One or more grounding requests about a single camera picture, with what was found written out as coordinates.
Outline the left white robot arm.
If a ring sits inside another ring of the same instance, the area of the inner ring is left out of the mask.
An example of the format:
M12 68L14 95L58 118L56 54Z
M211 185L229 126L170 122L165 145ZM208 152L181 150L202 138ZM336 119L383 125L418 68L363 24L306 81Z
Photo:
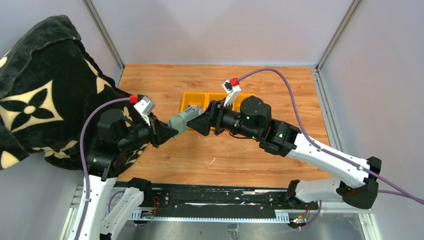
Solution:
M153 114L147 115L147 119L149 123L134 124L118 109L100 115L97 135L81 154L85 164L83 196L69 240L115 240L137 207L160 206L160 199L153 195L152 183L137 177L127 183L115 206L110 203L128 154L147 144L158 147L179 133Z

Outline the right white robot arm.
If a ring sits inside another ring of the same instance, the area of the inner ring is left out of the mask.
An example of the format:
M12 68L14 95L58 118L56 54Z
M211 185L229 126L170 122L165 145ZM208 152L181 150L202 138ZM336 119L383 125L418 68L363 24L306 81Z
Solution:
M271 106L256 96L244 99L239 112L223 103L212 100L187 126L203 136L208 136L211 128L215 135L227 130L257 141L266 153L297 159L332 174L328 179L292 180L285 195L290 208L313 201L343 201L358 209L373 206L379 190L375 176L381 170L379 158L354 157L307 137L298 127L272 118Z

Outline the mint green card holder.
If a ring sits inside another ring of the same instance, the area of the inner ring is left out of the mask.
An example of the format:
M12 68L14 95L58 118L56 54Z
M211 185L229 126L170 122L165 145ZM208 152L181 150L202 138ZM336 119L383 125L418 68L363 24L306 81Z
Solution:
M178 137L179 135L181 135L182 133L184 133L185 131L187 131L187 130L190 129L187 126L187 122L188 121L186 120L186 113L184 113L185 110L183 110L182 112L180 112L179 114L177 114L176 116L170 118L167 121L167 125L169 127L178 130L178 134L176 136L174 136L173 138Z

